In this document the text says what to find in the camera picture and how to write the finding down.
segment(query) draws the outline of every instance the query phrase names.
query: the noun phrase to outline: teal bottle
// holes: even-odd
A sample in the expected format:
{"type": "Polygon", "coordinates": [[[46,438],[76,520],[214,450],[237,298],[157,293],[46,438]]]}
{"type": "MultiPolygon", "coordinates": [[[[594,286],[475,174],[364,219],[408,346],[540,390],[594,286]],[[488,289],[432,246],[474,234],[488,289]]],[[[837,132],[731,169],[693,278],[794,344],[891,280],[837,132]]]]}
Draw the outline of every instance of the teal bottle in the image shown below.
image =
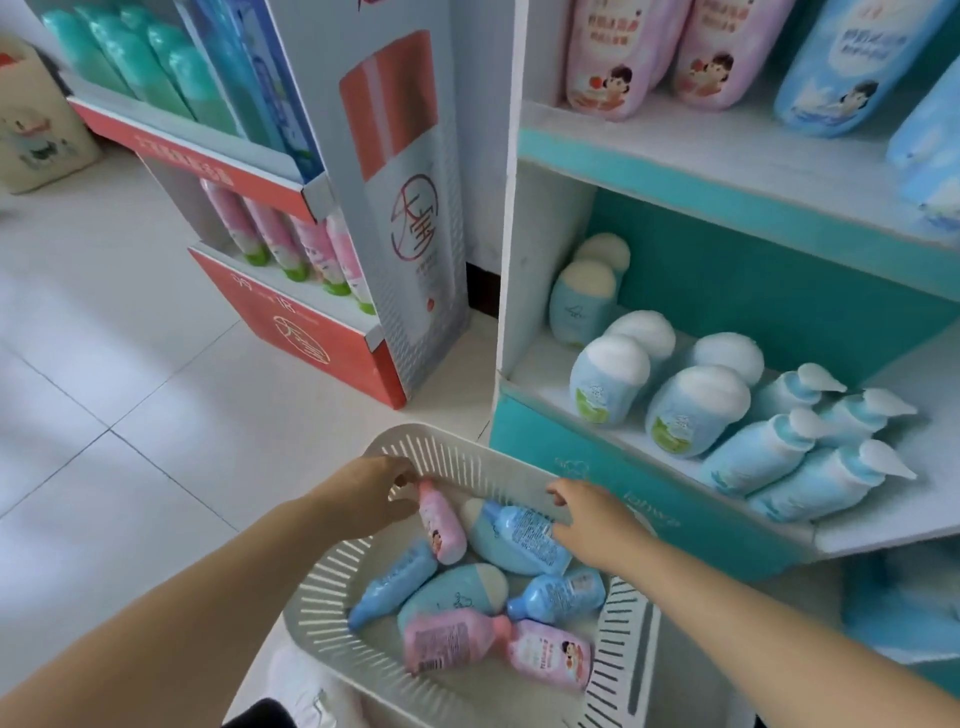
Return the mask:
{"type": "Polygon", "coordinates": [[[211,129],[237,136],[230,109],[224,103],[200,51],[192,45],[178,48],[170,54],[170,67],[197,121],[211,129]]]}
{"type": "Polygon", "coordinates": [[[108,41],[107,52],[136,98],[158,109],[193,118],[146,41],[130,32],[117,33],[108,41]]]}
{"type": "Polygon", "coordinates": [[[42,16],[73,69],[92,84],[133,96],[130,87],[107,61],[84,22],[67,11],[48,11],[42,16]]]}

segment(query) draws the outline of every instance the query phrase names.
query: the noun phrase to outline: body wash bottle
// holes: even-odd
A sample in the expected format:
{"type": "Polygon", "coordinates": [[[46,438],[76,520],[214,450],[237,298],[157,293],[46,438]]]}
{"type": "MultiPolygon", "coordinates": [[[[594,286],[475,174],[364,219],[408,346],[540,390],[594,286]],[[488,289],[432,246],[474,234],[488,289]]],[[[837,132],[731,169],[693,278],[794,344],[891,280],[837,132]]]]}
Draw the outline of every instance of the body wash bottle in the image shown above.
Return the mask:
{"type": "Polygon", "coordinates": [[[891,417],[915,415],[917,408],[887,389],[870,388],[844,397],[820,413],[832,428],[823,444],[831,448],[859,445],[880,432],[891,417]]]}
{"type": "Polygon", "coordinates": [[[650,358],[636,340],[612,333],[594,339],[570,371],[570,399],[593,425],[620,425],[650,377],[650,358]]]}
{"type": "Polygon", "coordinates": [[[796,407],[812,409],[824,392],[846,392],[843,384],[819,364],[801,364],[796,372],[785,372],[754,393],[747,413],[748,422],[769,420],[774,415],[789,414],[796,407]]]}
{"type": "Polygon", "coordinates": [[[673,87],[681,101],[718,111],[743,98],[795,0],[696,0],[680,41],[673,87]]]}
{"type": "Polygon", "coordinates": [[[707,456],[700,482],[725,496],[746,496],[792,473],[829,432],[810,409],[747,425],[707,456]]]}
{"type": "Polygon", "coordinates": [[[828,0],[774,112],[791,129],[839,136],[883,101],[957,0],[828,0]]]}
{"type": "Polygon", "coordinates": [[[913,480],[887,444],[867,440],[858,446],[818,449],[783,480],[747,498],[750,507],[771,521],[814,521],[855,506],[887,475],[913,480]]]}

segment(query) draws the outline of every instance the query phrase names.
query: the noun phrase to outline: baby lotion bottle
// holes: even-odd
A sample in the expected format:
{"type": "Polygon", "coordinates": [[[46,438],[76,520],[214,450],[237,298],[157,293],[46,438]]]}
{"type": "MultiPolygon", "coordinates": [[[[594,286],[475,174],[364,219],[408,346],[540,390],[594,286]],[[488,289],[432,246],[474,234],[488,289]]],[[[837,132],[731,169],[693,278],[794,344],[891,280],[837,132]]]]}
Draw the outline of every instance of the baby lotion bottle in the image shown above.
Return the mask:
{"type": "Polygon", "coordinates": [[[811,409],[747,425],[707,456],[700,481],[725,496],[746,496],[792,473],[829,432],[811,409]]]}
{"type": "Polygon", "coordinates": [[[287,274],[287,278],[297,282],[310,278],[310,269],[300,256],[300,249],[283,224],[280,213],[256,200],[245,197],[244,202],[256,223],[260,235],[267,242],[277,265],[287,274]]]}
{"type": "Polygon", "coordinates": [[[590,644],[569,632],[529,619],[513,625],[507,662],[521,674],[565,690],[582,691],[590,679],[590,644]]]}
{"type": "Polygon", "coordinates": [[[437,561],[445,567],[456,564],[467,553],[467,534],[444,494],[429,478],[417,485],[420,520],[437,561]]]}
{"type": "Polygon", "coordinates": [[[566,60],[566,99],[611,121],[646,96],[673,0],[577,0],[566,60]]]}
{"type": "Polygon", "coordinates": [[[606,263],[574,260],[550,293],[548,318],[557,341],[585,347],[603,333],[616,303],[616,277],[606,263]]]}
{"type": "Polygon", "coordinates": [[[824,392],[846,391],[847,385],[834,379],[819,364],[801,364],[796,372],[781,374],[754,393],[747,420],[769,420],[774,415],[789,414],[795,407],[812,409],[824,392]]]}
{"type": "Polygon", "coordinates": [[[522,595],[507,602],[507,617],[556,624],[600,609],[606,599],[600,572],[581,567],[564,576],[538,576],[522,595]]]}
{"type": "Polygon", "coordinates": [[[886,427],[891,417],[915,415],[917,408],[887,389],[870,388],[844,397],[820,414],[832,428],[822,444],[840,448],[859,445],[886,427]]]}
{"type": "Polygon", "coordinates": [[[673,87],[685,103],[719,111],[743,98],[795,0],[695,0],[673,87]]]}
{"type": "Polygon", "coordinates": [[[553,523],[543,514],[492,500],[484,503],[483,512],[507,545],[536,561],[543,573],[560,575],[570,565],[573,557],[554,541],[553,523]]]}
{"type": "Polygon", "coordinates": [[[650,377],[650,359],[629,336],[604,334],[577,356],[570,371],[570,399],[593,425],[621,425],[650,377]]]}
{"type": "Polygon", "coordinates": [[[250,219],[243,198],[210,180],[201,179],[200,184],[247,262],[250,265],[266,265],[270,260],[270,252],[250,219]]]}
{"type": "Polygon", "coordinates": [[[437,573],[437,559],[426,541],[417,541],[387,573],[375,578],[350,610],[347,626],[356,632],[367,622],[391,615],[437,573]]]}
{"type": "Polygon", "coordinates": [[[450,609],[474,609],[492,617],[503,612],[509,586],[503,571],[490,564],[467,564],[435,576],[396,615],[400,632],[414,617],[450,609]]]}
{"type": "Polygon", "coordinates": [[[415,31],[361,61],[341,79],[340,95],[390,261],[394,304],[415,345],[446,311],[453,287],[430,32],[415,31]]]}
{"type": "Polygon", "coordinates": [[[886,443],[867,440],[857,446],[818,449],[783,480],[747,498],[750,507],[771,521],[814,521],[859,503],[887,475],[913,480],[886,443]]]}
{"type": "Polygon", "coordinates": [[[906,73],[957,0],[828,0],[777,94],[791,129],[838,136],[861,123],[906,73]]]}
{"type": "Polygon", "coordinates": [[[479,662],[514,633],[506,617],[487,617],[472,609],[421,615],[403,630],[403,664],[413,674],[479,662]]]}
{"type": "Polygon", "coordinates": [[[491,521],[483,512],[484,500],[471,498],[460,506],[460,523],[467,532],[467,542],[477,556],[504,571],[520,576],[537,576],[540,564],[525,553],[515,551],[500,538],[491,521]]]}
{"type": "Polygon", "coordinates": [[[750,409],[750,389],[729,367],[690,367],[672,376],[647,409],[647,433],[678,457],[706,452],[750,409]]]}

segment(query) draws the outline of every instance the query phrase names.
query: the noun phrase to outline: tile floor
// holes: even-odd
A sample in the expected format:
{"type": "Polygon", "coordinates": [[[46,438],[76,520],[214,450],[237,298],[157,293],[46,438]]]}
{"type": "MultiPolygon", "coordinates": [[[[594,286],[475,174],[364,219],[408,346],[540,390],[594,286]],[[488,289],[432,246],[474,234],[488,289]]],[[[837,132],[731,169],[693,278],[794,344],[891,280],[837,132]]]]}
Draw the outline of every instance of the tile floor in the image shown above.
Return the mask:
{"type": "Polygon", "coordinates": [[[474,314],[395,412],[253,336],[187,254],[194,238],[116,148],[0,195],[0,694],[378,432],[488,426],[493,319],[474,314]]]}

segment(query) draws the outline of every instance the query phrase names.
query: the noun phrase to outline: white cap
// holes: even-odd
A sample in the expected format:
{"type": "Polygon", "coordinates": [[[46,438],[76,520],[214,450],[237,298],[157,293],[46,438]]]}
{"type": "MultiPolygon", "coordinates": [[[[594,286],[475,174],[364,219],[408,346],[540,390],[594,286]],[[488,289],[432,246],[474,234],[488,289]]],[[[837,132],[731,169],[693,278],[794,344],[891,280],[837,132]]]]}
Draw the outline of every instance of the white cap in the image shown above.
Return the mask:
{"type": "Polygon", "coordinates": [[[611,299],[616,294],[613,270],[598,260],[574,260],[560,273],[560,280],[584,296],[611,299]]]}
{"type": "Polygon", "coordinates": [[[897,452],[879,440],[867,440],[859,448],[860,462],[873,471],[915,480],[917,474],[903,465],[897,452]]]}
{"type": "Polygon", "coordinates": [[[750,389],[730,367],[689,367],[674,383],[701,407],[728,422],[742,420],[750,409],[750,389]]]}
{"type": "Polygon", "coordinates": [[[607,263],[614,271],[622,273],[630,267],[630,246],[619,235],[601,232],[589,238],[573,254],[574,260],[584,258],[600,260],[607,263]]]}
{"type": "Polygon", "coordinates": [[[819,364],[801,364],[797,367],[800,383],[814,392],[846,392],[847,385],[833,378],[833,375],[819,364]]]}
{"type": "Polygon", "coordinates": [[[756,342],[740,333],[725,331],[705,336],[693,345],[695,365],[730,367],[753,387],[763,376],[763,352],[756,342]]]}
{"type": "Polygon", "coordinates": [[[907,404],[888,389],[863,390],[863,403],[867,409],[883,417],[897,417],[898,415],[915,415],[917,408],[907,404]]]}
{"type": "Polygon", "coordinates": [[[662,313],[631,311],[624,314],[607,329],[607,333],[622,333],[635,339],[655,359],[665,359],[677,346],[677,333],[662,313]]]}
{"type": "Polygon", "coordinates": [[[636,340],[620,333],[605,333],[580,354],[601,372],[642,387],[650,378],[650,357],[636,340]]]}

